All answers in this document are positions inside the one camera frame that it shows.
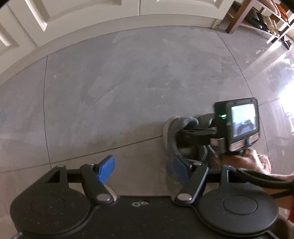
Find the person right hand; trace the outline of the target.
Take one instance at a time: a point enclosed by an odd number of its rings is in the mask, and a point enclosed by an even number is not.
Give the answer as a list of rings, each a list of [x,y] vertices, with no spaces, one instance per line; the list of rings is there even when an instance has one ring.
[[[268,156],[257,154],[257,151],[252,147],[247,148],[242,155],[219,155],[215,161],[218,166],[231,165],[235,168],[245,168],[265,175],[271,174],[272,170]]]

